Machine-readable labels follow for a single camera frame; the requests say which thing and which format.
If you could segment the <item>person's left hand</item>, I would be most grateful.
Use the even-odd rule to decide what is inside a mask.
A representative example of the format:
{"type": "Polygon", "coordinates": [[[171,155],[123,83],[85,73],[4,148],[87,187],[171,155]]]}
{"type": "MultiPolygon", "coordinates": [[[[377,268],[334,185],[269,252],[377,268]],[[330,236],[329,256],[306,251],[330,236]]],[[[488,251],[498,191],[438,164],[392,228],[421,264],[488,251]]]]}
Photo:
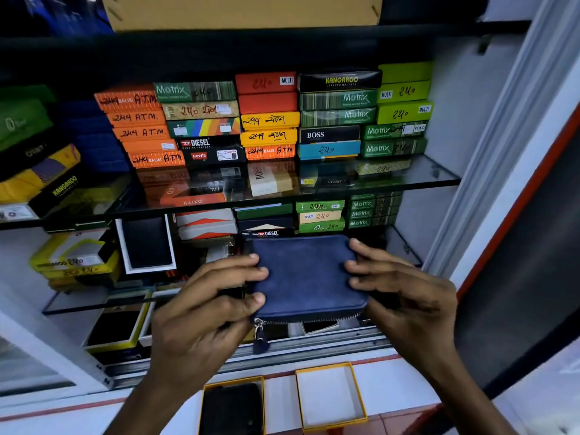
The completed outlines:
{"type": "Polygon", "coordinates": [[[237,350],[253,325],[250,318],[215,322],[213,301],[226,289],[246,282],[263,281],[265,267],[233,267],[204,270],[192,275],[178,294],[159,308],[153,318],[151,363],[217,365],[219,368],[237,350]]]}

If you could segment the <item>person's right hand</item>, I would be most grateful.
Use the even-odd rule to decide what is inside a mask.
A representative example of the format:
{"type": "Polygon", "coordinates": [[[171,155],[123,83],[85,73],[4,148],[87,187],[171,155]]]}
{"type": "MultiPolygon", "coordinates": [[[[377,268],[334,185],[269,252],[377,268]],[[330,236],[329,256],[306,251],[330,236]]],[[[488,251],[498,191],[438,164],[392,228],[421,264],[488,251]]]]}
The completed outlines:
{"type": "Polygon", "coordinates": [[[372,298],[366,314],[420,373],[434,358],[457,352],[453,331],[458,302],[451,281],[397,263],[359,264],[354,260],[344,266],[351,276],[388,276],[390,294],[400,307],[388,308],[372,298]]]}

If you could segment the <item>blue suede zip wallet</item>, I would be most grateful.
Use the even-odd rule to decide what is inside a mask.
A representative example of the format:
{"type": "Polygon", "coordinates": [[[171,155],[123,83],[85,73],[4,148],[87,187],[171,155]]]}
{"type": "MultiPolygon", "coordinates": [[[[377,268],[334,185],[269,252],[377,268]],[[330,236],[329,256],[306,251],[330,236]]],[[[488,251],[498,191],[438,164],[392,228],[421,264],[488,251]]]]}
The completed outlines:
{"type": "Polygon", "coordinates": [[[268,324],[339,321],[356,317],[368,304],[366,292],[353,289],[344,263],[356,259],[345,235],[255,238],[247,251],[259,257],[269,274],[251,285],[265,295],[252,316],[254,355],[270,347],[268,324]]]}

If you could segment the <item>person's right forearm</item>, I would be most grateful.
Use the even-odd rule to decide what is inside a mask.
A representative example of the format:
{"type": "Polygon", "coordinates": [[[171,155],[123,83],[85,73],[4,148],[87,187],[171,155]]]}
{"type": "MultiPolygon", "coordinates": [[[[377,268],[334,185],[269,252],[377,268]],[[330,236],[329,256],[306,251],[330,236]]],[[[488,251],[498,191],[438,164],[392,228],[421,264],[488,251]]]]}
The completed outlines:
{"type": "Polygon", "coordinates": [[[457,352],[434,358],[421,373],[438,394],[459,435],[518,435],[470,376],[457,352]]]}

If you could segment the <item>person's left forearm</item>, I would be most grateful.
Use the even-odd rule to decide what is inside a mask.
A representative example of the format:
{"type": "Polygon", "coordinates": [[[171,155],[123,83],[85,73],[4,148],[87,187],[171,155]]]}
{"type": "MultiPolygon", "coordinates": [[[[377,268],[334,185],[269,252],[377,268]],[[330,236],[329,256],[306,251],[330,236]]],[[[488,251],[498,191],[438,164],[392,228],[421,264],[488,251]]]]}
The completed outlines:
{"type": "Polygon", "coordinates": [[[151,363],[103,435],[161,435],[182,405],[219,370],[217,365],[151,363]]]}

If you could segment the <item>stack of small striped boxes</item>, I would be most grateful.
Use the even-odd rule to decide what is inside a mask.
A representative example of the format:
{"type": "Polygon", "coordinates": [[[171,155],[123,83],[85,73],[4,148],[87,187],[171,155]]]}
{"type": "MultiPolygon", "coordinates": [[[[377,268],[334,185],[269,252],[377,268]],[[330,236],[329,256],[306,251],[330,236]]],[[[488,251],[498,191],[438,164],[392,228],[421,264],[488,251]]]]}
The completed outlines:
{"type": "Polygon", "coordinates": [[[393,191],[350,197],[344,208],[345,227],[354,229],[394,225],[402,195],[402,191],[393,191]]]}

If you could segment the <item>white and orange wallet box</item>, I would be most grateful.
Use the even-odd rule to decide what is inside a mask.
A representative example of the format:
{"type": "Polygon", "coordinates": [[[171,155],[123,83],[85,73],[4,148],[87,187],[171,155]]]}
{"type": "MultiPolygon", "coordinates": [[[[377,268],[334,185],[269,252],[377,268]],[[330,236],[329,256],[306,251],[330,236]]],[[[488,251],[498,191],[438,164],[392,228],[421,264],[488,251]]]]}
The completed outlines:
{"type": "Polygon", "coordinates": [[[178,213],[176,222],[178,227],[193,226],[199,224],[218,223],[222,221],[235,220],[234,213],[231,209],[214,209],[208,211],[190,211],[178,213]]]}
{"type": "Polygon", "coordinates": [[[187,224],[178,227],[178,234],[181,240],[204,240],[235,235],[238,232],[234,220],[223,220],[199,224],[187,224]]]}

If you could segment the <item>black wallet box red label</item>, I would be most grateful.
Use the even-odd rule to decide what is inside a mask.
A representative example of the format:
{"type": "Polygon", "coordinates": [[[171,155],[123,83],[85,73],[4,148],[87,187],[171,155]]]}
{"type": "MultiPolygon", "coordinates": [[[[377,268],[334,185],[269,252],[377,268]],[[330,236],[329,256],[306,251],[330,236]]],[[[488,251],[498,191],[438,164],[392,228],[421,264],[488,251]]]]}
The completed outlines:
{"type": "Polygon", "coordinates": [[[188,167],[205,167],[228,165],[231,163],[247,162],[245,152],[242,147],[193,147],[182,148],[185,157],[185,164],[188,167]]]}
{"type": "Polygon", "coordinates": [[[246,240],[264,238],[286,238],[295,235],[294,219],[291,215],[261,217],[239,220],[238,231],[246,240]]]}
{"type": "Polygon", "coordinates": [[[241,147],[239,135],[176,138],[175,141],[183,151],[226,150],[241,147]]]}

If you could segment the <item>dark green wallet box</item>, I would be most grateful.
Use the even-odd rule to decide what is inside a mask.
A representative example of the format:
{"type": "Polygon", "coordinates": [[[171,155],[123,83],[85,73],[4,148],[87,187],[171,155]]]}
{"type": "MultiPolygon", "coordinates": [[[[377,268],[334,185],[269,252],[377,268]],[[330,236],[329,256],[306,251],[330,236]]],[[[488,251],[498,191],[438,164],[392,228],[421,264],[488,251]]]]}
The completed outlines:
{"type": "Polygon", "coordinates": [[[292,214],[294,207],[291,203],[270,204],[234,208],[238,220],[251,220],[260,218],[273,218],[292,214]]]}

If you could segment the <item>small green wallet box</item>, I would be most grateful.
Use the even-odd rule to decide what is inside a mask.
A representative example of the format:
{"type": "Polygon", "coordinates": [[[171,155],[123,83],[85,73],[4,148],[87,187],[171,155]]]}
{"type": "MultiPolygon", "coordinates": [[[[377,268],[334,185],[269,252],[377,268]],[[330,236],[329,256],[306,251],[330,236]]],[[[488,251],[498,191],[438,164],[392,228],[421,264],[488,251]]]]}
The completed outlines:
{"type": "Polygon", "coordinates": [[[344,208],[345,200],[297,202],[295,209],[297,213],[311,213],[319,211],[341,211],[344,208]]]}
{"type": "Polygon", "coordinates": [[[343,231],[345,227],[345,219],[316,221],[312,223],[303,223],[299,225],[298,232],[300,234],[311,233],[329,233],[336,231],[343,231]]]}

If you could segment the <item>small cream wallet box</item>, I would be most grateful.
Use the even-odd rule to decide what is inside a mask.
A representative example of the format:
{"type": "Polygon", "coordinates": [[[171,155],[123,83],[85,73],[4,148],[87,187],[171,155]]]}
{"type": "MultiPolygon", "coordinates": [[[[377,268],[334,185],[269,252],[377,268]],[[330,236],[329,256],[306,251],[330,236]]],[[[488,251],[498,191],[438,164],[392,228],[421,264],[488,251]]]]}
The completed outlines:
{"type": "Polygon", "coordinates": [[[335,211],[311,211],[298,213],[299,224],[321,223],[325,221],[340,220],[341,210],[335,211]]]}

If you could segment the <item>orange and black wallet box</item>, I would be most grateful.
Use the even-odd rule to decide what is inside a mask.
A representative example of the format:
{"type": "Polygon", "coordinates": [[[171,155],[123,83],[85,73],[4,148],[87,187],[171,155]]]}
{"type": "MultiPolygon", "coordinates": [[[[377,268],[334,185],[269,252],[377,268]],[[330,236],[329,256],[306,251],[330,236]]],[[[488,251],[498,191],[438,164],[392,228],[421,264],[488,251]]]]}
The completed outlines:
{"type": "Polygon", "coordinates": [[[170,185],[159,203],[164,206],[199,206],[226,202],[224,182],[184,182],[170,185]]]}

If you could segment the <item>beige patterned wallet box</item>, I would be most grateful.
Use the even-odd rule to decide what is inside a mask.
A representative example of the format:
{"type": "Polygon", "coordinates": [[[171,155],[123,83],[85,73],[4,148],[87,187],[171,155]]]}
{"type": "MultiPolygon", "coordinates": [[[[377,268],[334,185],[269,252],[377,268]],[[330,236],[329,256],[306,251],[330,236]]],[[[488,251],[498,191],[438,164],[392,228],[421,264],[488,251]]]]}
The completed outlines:
{"type": "Polygon", "coordinates": [[[355,171],[359,176],[373,176],[393,173],[409,169],[412,165],[411,159],[403,160],[368,160],[359,161],[355,171]]]}

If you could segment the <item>white open box with wallet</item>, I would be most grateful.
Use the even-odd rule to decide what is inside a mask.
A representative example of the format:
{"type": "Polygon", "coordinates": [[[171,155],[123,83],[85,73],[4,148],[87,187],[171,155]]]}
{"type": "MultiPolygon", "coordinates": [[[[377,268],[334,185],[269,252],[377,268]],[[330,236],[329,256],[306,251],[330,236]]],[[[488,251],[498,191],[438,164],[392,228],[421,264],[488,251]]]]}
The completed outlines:
{"type": "Polygon", "coordinates": [[[126,274],[177,269],[167,215],[139,220],[116,219],[126,274]]]}

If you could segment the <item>green striped wallet box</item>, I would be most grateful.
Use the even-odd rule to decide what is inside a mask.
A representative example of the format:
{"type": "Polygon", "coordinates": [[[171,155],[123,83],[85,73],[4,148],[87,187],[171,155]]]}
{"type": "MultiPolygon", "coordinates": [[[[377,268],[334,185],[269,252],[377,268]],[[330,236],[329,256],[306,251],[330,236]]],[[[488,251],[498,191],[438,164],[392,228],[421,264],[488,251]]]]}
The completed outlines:
{"type": "Polygon", "coordinates": [[[384,140],[388,138],[422,137],[429,121],[405,122],[396,124],[365,125],[363,141],[384,140]]]}
{"type": "Polygon", "coordinates": [[[376,107],[301,111],[301,127],[371,124],[376,120],[375,114],[376,107]]]}
{"type": "Polygon", "coordinates": [[[237,99],[233,81],[156,82],[156,98],[161,103],[216,102],[237,99]]]}
{"type": "Polygon", "coordinates": [[[375,141],[363,141],[360,155],[362,158],[384,158],[424,153],[428,144],[427,138],[394,138],[375,141]]]}
{"type": "Polygon", "coordinates": [[[334,92],[301,93],[300,111],[372,108],[378,101],[378,90],[349,90],[334,92]]]}

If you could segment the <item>yellow-edged box with black wallet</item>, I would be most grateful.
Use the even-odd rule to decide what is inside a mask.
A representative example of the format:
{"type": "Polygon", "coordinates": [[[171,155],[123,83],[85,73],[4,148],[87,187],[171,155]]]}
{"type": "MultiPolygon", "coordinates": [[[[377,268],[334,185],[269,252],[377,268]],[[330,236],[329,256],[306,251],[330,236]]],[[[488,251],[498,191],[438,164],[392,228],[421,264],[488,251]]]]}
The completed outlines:
{"type": "Polygon", "coordinates": [[[109,297],[83,348],[90,354],[97,354],[136,347],[149,312],[150,299],[150,291],[109,297]]]}
{"type": "Polygon", "coordinates": [[[205,385],[198,435],[266,435],[263,376],[205,385]]]}

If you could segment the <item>light blue wallet box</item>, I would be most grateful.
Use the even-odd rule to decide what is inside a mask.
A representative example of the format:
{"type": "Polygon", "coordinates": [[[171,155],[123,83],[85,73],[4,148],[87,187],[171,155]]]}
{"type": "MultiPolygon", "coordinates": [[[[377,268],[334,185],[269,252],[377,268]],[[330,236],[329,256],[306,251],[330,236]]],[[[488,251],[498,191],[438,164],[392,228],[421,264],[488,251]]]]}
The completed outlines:
{"type": "Polygon", "coordinates": [[[297,149],[301,161],[351,158],[359,155],[360,140],[331,141],[324,143],[300,144],[297,149]]]}

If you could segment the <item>empty yellow-edged box lid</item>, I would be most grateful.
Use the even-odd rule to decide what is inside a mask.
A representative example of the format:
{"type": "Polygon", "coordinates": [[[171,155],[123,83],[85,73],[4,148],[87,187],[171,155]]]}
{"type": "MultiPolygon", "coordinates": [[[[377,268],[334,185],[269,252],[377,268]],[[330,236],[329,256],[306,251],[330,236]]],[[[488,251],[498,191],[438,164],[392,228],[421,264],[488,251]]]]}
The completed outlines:
{"type": "Polygon", "coordinates": [[[351,362],[295,371],[304,433],[342,430],[368,421],[351,362]]]}

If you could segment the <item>black wallet box white label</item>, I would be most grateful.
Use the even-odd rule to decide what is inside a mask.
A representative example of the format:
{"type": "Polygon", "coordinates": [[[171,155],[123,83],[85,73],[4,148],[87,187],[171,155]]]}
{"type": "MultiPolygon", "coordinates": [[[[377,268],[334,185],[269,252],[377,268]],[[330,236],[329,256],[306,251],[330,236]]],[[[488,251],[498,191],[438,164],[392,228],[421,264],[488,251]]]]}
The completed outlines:
{"type": "Polygon", "coordinates": [[[360,140],[361,129],[359,125],[341,125],[325,127],[301,127],[299,130],[299,143],[334,143],[340,141],[360,140]]]}

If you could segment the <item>rainbow striped wallet box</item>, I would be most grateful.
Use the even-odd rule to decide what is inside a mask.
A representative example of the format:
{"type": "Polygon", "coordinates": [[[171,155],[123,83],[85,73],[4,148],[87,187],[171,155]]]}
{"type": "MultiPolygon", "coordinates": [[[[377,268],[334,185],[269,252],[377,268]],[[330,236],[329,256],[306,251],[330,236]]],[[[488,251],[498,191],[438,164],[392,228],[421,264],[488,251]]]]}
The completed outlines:
{"type": "Polygon", "coordinates": [[[166,125],[173,138],[239,135],[242,131],[239,117],[166,121],[166,125]]]}

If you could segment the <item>lime green wallet box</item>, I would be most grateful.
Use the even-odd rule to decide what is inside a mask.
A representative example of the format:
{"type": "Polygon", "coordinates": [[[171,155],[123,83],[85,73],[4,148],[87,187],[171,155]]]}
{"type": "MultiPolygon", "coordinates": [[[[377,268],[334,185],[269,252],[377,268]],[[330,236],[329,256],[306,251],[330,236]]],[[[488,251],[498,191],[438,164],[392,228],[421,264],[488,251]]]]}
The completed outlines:
{"type": "Polygon", "coordinates": [[[430,87],[431,80],[383,84],[378,89],[376,103],[381,105],[388,102],[426,100],[429,95],[430,87]]]}
{"type": "Polygon", "coordinates": [[[428,121],[433,112],[434,102],[427,100],[388,102],[377,108],[377,124],[397,124],[428,121]]]}
{"type": "Polygon", "coordinates": [[[434,61],[416,63],[380,64],[382,85],[431,80],[434,61]]]}

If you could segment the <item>low glass shelf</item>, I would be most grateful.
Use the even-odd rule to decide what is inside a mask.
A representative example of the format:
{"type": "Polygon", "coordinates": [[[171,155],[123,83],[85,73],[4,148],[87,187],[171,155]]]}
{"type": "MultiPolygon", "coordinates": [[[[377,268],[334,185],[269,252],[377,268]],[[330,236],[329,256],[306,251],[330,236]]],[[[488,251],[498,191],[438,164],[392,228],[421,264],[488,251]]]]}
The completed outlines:
{"type": "Polygon", "coordinates": [[[86,292],[58,293],[47,304],[42,313],[44,315],[59,315],[151,303],[157,297],[172,298],[180,289],[179,286],[149,286],[119,293],[109,293],[105,288],[96,288],[86,292]]]}

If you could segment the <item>tan wallet box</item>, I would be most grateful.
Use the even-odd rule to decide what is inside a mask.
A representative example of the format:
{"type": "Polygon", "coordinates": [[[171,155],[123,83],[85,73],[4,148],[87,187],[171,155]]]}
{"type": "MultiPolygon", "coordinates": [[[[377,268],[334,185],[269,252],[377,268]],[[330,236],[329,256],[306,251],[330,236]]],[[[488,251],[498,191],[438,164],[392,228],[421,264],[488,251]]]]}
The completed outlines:
{"type": "Polygon", "coordinates": [[[241,115],[236,100],[164,103],[162,108],[167,121],[233,118],[241,115]]]}

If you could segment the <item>yellow window wallet box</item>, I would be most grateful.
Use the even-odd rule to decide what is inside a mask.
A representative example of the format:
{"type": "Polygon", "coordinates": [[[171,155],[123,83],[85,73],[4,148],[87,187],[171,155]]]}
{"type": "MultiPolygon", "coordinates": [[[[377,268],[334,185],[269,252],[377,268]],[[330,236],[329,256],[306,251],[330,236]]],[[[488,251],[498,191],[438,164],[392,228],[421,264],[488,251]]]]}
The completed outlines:
{"type": "Polygon", "coordinates": [[[56,233],[30,257],[31,268],[47,279],[114,272],[121,259],[111,229],[56,233]]]}

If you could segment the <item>black wallet box yellow print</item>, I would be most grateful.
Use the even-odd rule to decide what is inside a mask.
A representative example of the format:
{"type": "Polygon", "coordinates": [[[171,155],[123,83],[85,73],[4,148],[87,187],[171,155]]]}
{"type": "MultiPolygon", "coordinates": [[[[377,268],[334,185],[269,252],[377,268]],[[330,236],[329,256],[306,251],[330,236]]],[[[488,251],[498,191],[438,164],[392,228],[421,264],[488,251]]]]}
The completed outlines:
{"type": "Polygon", "coordinates": [[[47,185],[27,204],[36,219],[42,219],[55,211],[78,187],[86,181],[86,169],[83,163],[70,168],[63,175],[47,185]]]}
{"type": "Polygon", "coordinates": [[[380,70],[300,73],[297,89],[300,93],[323,93],[378,89],[382,82],[380,70]]]}

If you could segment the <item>stack of dark blue boxes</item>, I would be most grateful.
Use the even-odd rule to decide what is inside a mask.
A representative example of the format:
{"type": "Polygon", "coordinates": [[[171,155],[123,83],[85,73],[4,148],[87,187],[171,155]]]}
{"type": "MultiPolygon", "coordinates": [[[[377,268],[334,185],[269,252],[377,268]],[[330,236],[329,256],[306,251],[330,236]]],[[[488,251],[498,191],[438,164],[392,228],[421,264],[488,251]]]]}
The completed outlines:
{"type": "Polygon", "coordinates": [[[55,124],[81,154],[86,168],[96,173],[127,173],[131,166],[105,113],[94,99],[58,102],[55,124]]]}

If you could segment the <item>glass sliding door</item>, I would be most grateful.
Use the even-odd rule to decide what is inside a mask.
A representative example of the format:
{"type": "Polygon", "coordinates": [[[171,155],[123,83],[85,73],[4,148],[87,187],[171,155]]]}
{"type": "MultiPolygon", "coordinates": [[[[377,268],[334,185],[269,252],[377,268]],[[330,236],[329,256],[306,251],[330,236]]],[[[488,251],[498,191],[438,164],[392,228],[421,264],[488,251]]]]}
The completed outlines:
{"type": "Polygon", "coordinates": [[[0,361],[0,408],[112,389],[94,357],[1,282],[0,337],[25,354],[0,361]]]}

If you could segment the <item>black top shelf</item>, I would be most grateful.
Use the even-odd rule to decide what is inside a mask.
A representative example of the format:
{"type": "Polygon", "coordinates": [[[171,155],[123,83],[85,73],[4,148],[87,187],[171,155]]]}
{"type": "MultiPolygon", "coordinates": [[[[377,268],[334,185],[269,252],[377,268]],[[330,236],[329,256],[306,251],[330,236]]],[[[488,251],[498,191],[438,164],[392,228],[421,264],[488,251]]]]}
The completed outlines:
{"type": "Polygon", "coordinates": [[[376,66],[429,59],[439,38],[524,36],[531,20],[373,27],[141,31],[0,38],[0,84],[105,86],[181,73],[376,66]]]}

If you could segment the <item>large yellow wallet box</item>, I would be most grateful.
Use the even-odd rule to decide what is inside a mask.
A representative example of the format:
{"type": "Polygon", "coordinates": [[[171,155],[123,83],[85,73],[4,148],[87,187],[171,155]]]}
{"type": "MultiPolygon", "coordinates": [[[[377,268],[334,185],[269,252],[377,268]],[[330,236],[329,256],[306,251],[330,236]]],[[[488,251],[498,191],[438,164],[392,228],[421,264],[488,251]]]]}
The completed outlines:
{"type": "Polygon", "coordinates": [[[69,144],[35,166],[0,182],[0,204],[27,202],[81,161],[75,145],[69,144]]]}

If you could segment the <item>large black wallet box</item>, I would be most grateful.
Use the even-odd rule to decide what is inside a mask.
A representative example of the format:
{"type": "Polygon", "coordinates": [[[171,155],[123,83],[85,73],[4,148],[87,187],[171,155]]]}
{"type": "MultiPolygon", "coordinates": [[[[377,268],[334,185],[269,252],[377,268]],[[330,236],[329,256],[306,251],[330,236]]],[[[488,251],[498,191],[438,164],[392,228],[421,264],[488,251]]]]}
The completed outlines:
{"type": "Polygon", "coordinates": [[[35,166],[70,142],[68,136],[53,127],[0,150],[0,182],[35,166]]]}

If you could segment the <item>brown cardboard box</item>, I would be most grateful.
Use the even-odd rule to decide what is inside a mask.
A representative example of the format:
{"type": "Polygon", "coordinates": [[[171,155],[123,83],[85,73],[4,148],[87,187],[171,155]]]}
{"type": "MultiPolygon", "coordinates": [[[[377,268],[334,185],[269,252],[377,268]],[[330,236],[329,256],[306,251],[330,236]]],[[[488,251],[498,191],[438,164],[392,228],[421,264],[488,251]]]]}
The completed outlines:
{"type": "Polygon", "coordinates": [[[383,0],[102,0],[116,32],[377,25],[383,0]]]}

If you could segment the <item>large green wallet box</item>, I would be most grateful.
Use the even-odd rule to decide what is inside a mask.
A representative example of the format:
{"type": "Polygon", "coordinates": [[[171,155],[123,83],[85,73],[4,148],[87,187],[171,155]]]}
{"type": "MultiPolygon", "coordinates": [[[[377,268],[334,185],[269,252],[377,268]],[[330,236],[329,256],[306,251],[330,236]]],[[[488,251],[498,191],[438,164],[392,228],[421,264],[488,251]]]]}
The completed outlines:
{"type": "Polygon", "coordinates": [[[0,86],[0,152],[52,128],[47,105],[55,102],[47,85],[0,86]]]}

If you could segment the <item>metal sliding door rail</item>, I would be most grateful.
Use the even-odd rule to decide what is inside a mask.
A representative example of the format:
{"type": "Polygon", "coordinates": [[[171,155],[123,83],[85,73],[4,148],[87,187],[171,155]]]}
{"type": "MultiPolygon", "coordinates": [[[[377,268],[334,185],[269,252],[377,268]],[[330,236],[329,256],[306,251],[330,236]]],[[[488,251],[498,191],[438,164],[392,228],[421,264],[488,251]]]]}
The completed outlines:
{"type": "Polygon", "coordinates": [[[275,340],[268,352],[255,355],[250,344],[240,346],[219,368],[219,375],[236,378],[242,372],[274,372],[280,366],[298,366],[317,359],[390,350],[389,340],[376,327],[351,328],[310,336],[275,340]]]}

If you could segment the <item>white cabinet frame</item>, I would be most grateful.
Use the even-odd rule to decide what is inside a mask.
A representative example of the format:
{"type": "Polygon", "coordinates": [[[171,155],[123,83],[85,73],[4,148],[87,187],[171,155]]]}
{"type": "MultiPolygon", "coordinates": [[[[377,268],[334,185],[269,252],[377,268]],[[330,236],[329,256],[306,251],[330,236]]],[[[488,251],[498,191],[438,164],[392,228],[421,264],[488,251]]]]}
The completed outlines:
{"type": "Polygon", "coordinates": [[[424,261],[461,295],[580,107],[580,0],[544,0],[424,261]]]}

